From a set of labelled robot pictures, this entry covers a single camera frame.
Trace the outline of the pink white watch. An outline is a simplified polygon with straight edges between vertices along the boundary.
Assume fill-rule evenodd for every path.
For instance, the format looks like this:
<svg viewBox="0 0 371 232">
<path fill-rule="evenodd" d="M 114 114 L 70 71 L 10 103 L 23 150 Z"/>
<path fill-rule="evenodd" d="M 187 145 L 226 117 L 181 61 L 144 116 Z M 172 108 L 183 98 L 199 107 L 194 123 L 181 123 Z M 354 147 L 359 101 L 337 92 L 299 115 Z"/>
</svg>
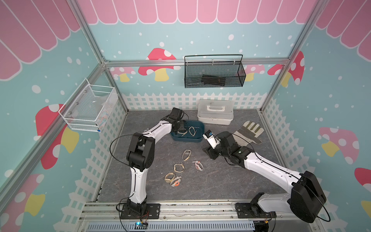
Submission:
<svg viewBox="0 0 371 232">
<path fill-rule="evenodd" d="M 195 165 L 195 168 L 198 171 L 203 171 L 204 170 L 204 165 L 200 161 L 196 160 L 196 161 L 193 161 L 192 163 Z"/>
</svg>

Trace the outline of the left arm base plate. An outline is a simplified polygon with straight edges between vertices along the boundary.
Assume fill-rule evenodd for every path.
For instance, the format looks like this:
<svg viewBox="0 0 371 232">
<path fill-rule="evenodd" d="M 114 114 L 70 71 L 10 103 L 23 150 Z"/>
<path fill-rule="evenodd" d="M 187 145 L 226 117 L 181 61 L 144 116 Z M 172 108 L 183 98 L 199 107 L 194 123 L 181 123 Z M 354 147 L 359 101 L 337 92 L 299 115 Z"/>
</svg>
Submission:
<svg viewBox="0 0 371 232">
<path fill-rule="evenodd" d="M 120 219 L 159 219 L 160 204 L 124 204 L 120 209 Z"/>
</svg>

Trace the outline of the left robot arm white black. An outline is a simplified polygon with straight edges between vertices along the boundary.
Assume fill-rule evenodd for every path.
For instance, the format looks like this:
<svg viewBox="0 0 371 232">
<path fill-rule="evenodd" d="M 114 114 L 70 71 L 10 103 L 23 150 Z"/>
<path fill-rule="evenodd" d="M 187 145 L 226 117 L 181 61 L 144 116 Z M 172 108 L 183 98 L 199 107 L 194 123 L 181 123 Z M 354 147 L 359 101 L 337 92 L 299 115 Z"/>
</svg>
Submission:
<svg viewBox="0 0 371 232">
<path fill-rule="evenodd" d="M 121 135 L 111 142 L 109 152 L 112 158 L 128 166 L 131 171 L 131 190 L 129 197 L 126 198 L 127 202 L 117 204 L 120 219 L 129 216 L 143 218 L 150 214 L 150 210 L 147 208 L 146 180 L 148 170 L 154 161 L 156 142 L 171 132 L 177 133 L 183 130 L 185 115 L 183 110 L 174 107 L 171 113 L 163 117 L 153 128 L 143 133 L 130 134 L 127 163 L 116 158 L 112 152 L 113 143 L 125 135 Z"/>
</svg>

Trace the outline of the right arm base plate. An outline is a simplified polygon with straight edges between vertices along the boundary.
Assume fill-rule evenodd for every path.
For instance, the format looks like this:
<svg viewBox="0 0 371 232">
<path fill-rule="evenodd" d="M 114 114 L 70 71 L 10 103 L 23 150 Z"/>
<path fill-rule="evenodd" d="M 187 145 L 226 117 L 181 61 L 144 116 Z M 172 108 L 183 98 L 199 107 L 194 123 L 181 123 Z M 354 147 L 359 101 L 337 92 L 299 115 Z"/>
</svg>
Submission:
<svg viewBox="0 0 371 232">
<path fill-rule="evenodd" d="M 236 203 L 235 210 L 238 218 L 271 220 L 277 217 L 275 212 L 265 212 L 258 204 Z"/>
</svg>

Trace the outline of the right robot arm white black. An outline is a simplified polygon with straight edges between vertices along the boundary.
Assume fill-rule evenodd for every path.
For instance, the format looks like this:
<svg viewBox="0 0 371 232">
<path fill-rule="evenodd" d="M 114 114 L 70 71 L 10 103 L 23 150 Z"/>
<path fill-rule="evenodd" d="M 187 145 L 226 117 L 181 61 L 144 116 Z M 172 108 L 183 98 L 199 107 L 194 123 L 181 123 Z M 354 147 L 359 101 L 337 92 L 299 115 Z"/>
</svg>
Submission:
<svg viewBox="0 0 371 232">
<path fill-rule="evenodd" d="M 223 157 L 227 164 L 253 171 L 285 190 L 283 194 L 258 193 L 243 211 L 245 214 L 258 217 L 274 212 L 293 213 L 300 220 L 313 223 L 325 209 L 327 199 L 313 173 L 280 166 L 259 155 L 253 146 L 239 145 L 236 136 L 228 131 L 214 135 L 208 130 L 203 137 L 209 143 L 203 151 L 211 159 Z"/>
</svg>

